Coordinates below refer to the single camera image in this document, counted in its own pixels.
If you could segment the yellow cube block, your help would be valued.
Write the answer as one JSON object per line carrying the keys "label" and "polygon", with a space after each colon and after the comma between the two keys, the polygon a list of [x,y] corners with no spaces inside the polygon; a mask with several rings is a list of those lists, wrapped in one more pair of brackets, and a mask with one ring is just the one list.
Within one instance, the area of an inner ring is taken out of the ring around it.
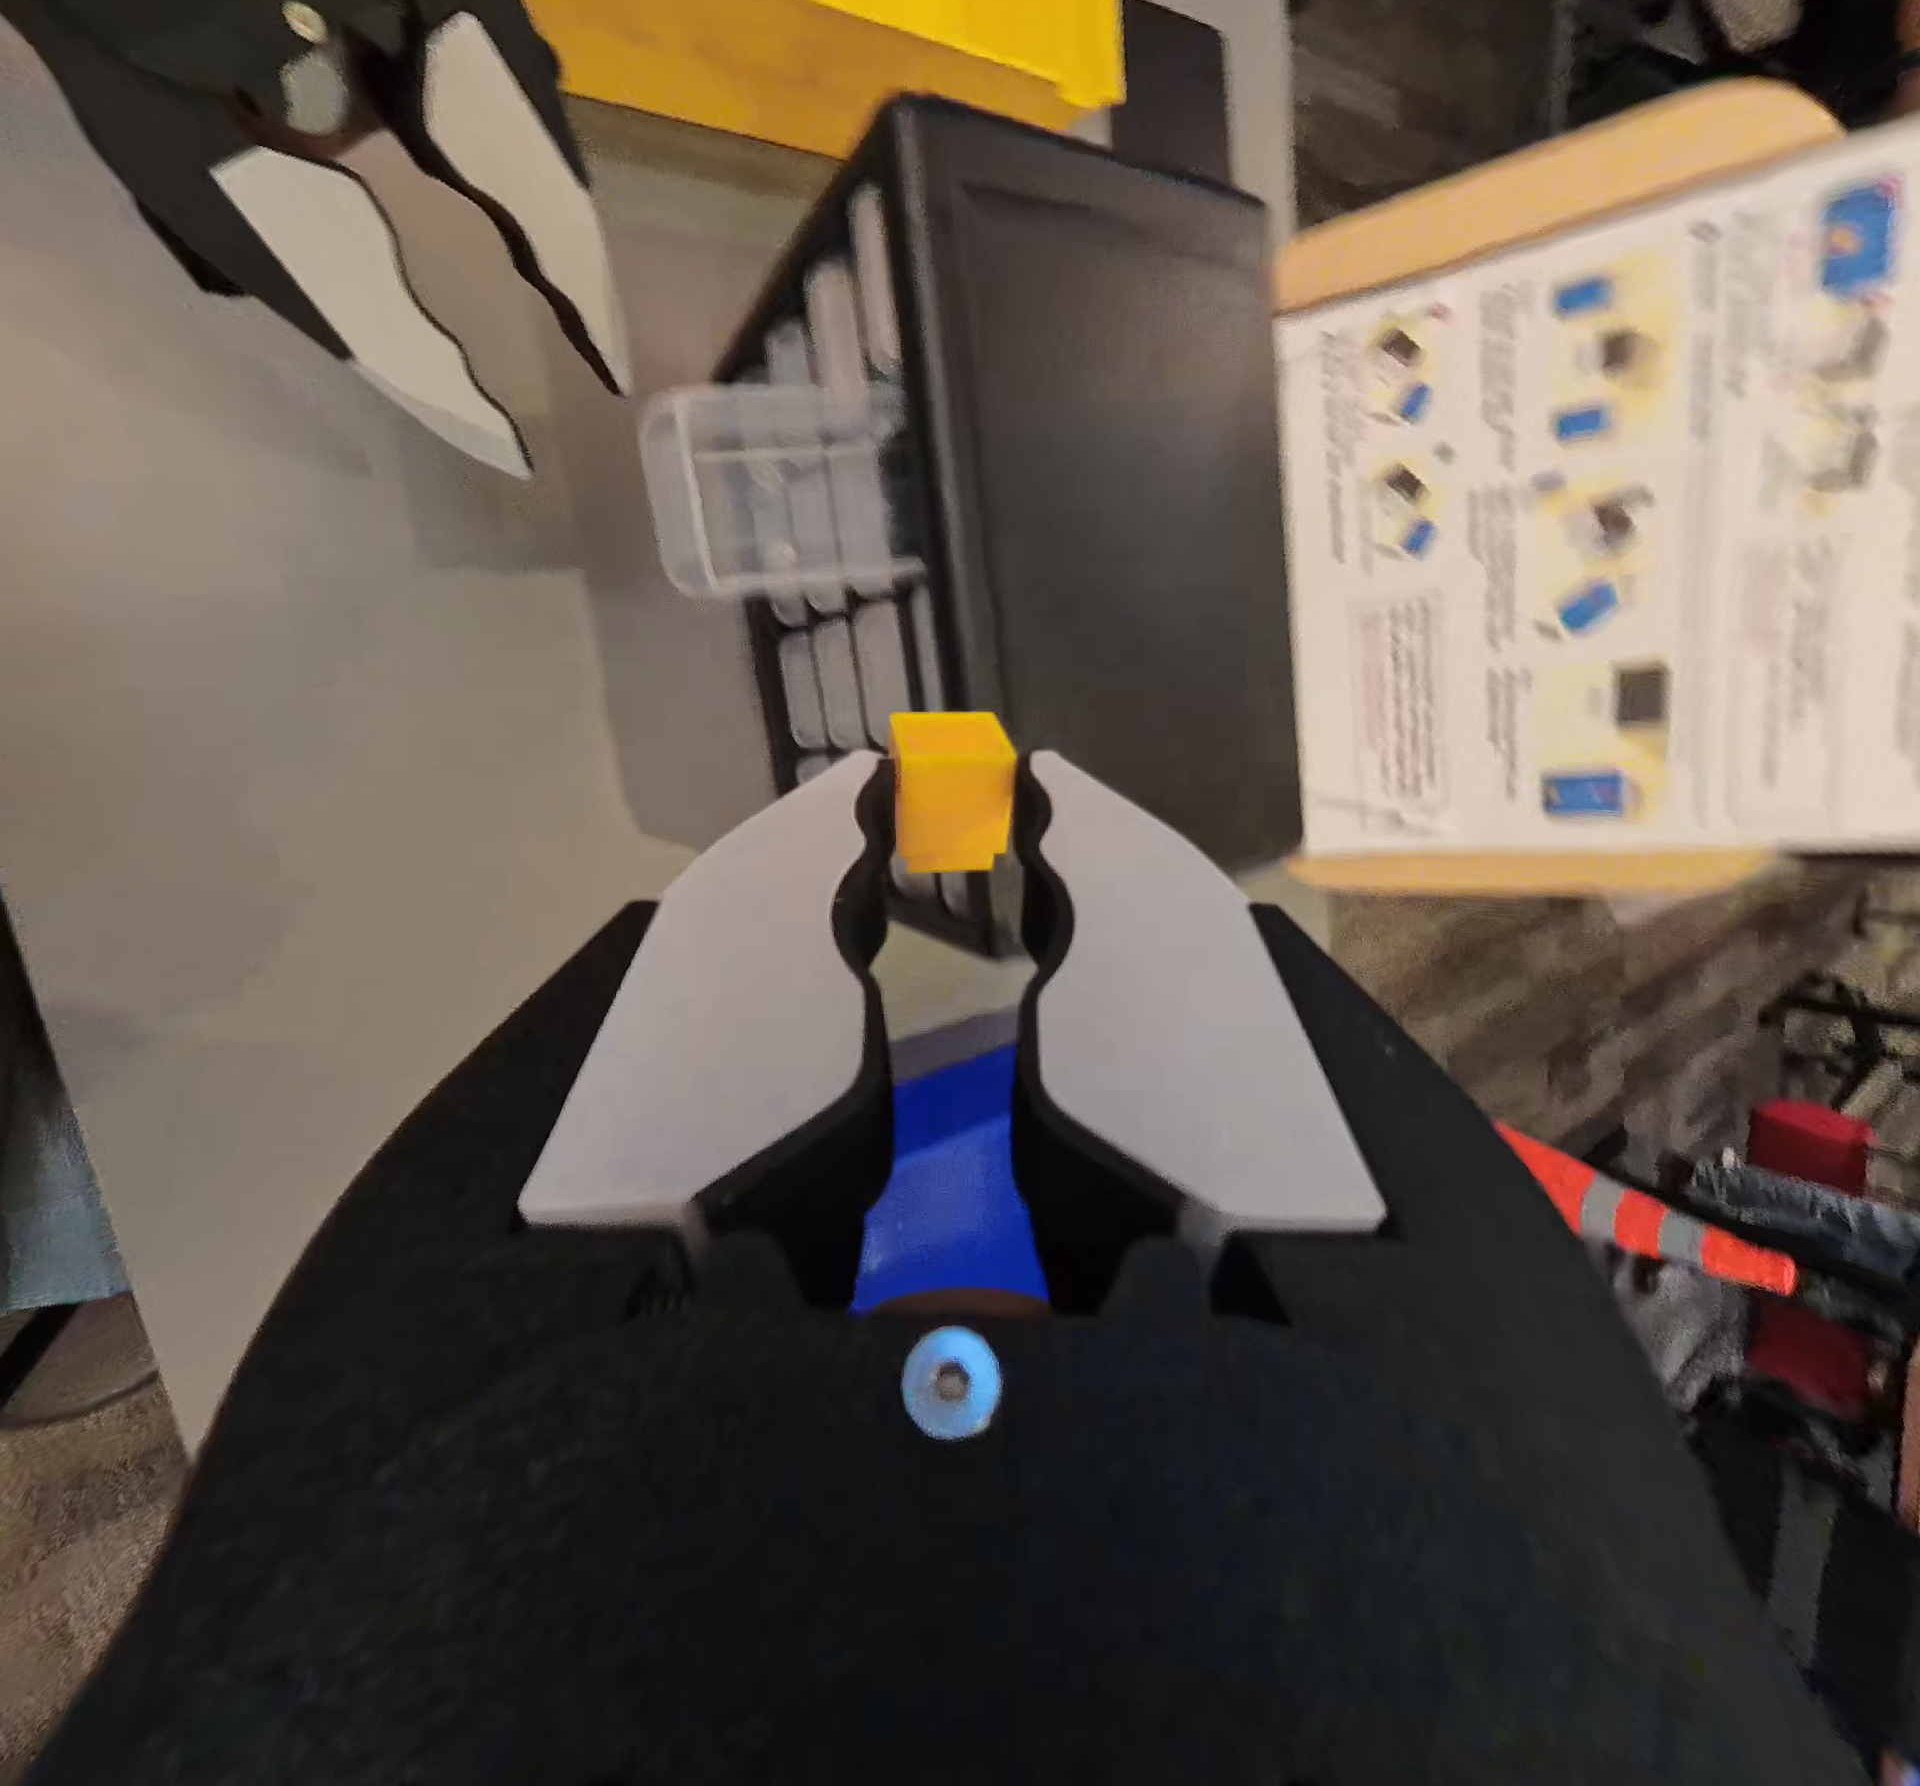
{"label": "yellow cube block", "polygon": [[907,711],[889,721],[893,852],[912,878],[991,871],[1010,848],[1019,755],[988,711]]}

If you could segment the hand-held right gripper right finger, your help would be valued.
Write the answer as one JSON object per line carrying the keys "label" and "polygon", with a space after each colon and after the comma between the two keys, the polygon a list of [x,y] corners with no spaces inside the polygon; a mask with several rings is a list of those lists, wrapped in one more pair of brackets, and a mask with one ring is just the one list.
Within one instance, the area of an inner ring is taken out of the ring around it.
{"label": "hand-held right gripper right finger", "polygon": [[1385,1199],[1244,892],[1054,749],[1019,767],[1014,852],[1010,1167],[1049,1306],[1099,1311],[1142,1243],[1211,1283],[1244,1242],[1371,1239]]}

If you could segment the clear plastic drawer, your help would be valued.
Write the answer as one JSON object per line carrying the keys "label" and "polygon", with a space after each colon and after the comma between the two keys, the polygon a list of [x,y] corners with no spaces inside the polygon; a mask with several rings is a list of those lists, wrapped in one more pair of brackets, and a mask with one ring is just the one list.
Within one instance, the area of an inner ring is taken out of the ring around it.
{"label": "clear plastic drawer", "polygon": [[875,600],[923,579],[895,385],[666,387],[636,452],[660,565],[685,600]]}

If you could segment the blue plastic bin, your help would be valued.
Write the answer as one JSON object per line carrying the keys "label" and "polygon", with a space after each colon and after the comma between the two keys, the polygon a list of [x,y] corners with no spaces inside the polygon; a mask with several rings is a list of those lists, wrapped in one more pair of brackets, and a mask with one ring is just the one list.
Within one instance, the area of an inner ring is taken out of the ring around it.
{"label": "blue plastic bin", "polygon": [[853,1312],[903,1298],[1049,1301],[1010,1165],[1014,1044],[893,1085],[893,1171],[862,1223]]}

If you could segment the person's blue jeans leg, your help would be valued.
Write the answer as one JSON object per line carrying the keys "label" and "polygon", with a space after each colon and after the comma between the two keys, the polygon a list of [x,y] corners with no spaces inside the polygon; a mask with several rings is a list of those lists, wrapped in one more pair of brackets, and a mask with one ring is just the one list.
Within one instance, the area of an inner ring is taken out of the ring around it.
{"label": "person's blue jeans leg", "polygon": [[117,1239],[2,913],[2,1316],[125,1295]]}

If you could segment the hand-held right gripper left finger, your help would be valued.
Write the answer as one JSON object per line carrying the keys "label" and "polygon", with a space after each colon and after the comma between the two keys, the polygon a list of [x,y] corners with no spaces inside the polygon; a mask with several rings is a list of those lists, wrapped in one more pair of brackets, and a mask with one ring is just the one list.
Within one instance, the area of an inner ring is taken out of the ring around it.
{"label": "hand-held right gripper left finger", "polygon": [[660,897],[516,1195],[529,1229],[656,1229],[697,1262],[771,1239],[809,1308],[848,1311],[893,1174],[885,943],[893,767],[783,792]]}

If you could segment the black drawer cabinet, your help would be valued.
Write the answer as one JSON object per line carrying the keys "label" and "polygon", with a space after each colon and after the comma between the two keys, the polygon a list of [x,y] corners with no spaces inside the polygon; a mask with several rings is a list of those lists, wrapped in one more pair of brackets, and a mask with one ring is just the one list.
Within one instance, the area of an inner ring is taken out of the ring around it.
{"label": "black drawer cabinet", "polygon": [[744,382],[833,210],[885,205],[942,704],[991,711],[1225,871],[1301,843],[1265,210],[928,94],[883,104],[713,379]]}

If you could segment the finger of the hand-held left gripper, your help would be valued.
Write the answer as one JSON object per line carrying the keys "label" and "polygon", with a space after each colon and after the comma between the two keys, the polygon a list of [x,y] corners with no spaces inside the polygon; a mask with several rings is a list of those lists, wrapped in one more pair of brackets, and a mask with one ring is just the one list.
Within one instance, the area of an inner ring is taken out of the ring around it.
{"label": "finger of the hand-held left gripper", "polygon": [[625,311],[563,115],[559,66],[525,9],[418,20],[396,51],[366,46],[359,71],[406,158],[488,218],[576,358],[625,396]]}
{"label": "finger of the hand-held left gripper", "polygon": [[396,140],[330,164],[249,145],[212,182],[369,387],[462,457],[531,476],[516,411],[538,408],[538,299],[487,215]]}

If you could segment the red box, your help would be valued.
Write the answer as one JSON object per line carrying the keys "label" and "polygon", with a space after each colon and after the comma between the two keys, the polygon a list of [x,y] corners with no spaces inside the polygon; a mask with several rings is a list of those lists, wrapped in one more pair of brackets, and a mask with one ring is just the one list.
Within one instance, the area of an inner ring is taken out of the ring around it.
{"label": "red box", "polygon": [[[1804,1101],[1767,1101],[1752,1109],[1747,1165],[1840,1199],[1860,1199],[1868,1126]],[[1816,1414],[1868,1424],[1876,1359],[1871,1336],[1803,1306],[1764,1298],[1752,1312],[1745,1349],[1750,1374],[1787,1390]]]}

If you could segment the orange grey striped rod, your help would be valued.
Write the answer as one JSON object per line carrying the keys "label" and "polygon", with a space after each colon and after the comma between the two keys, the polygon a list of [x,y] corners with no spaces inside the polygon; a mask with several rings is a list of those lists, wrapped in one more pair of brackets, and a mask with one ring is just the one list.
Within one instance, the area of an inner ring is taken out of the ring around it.
{"label": "orange grey striped rod", "polygon": [[1582,1242],[1691,1269],[1747,1293],[1771,1298],[1797,1293],[1799,1269],[1785,1251],[1755,1246],[1727,1229],[1703,1223],[1503,1122],[1495,1131]]}

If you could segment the rows of clear cabinet drawers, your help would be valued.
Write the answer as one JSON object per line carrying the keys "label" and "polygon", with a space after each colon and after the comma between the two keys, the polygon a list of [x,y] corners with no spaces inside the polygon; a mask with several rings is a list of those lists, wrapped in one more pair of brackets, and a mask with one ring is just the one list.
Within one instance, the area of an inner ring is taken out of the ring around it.
{"label": "rows of clear cabinet drawers", "polygon": [[[782,307],[758,331],[758,358],[740,377],[835,392],[895,385],[908,434],[903,476],[908,501],[923,509],[928,543],[890,236],[874,182],[833,210],[828,239],[782,286]],[[885,746],[893,715],[942,704],[940,656],[923,650],[928,586],[926,553],[923,579],[885,597],[749,600],[746,629],[779,791],[804,786],[856,749]]]}

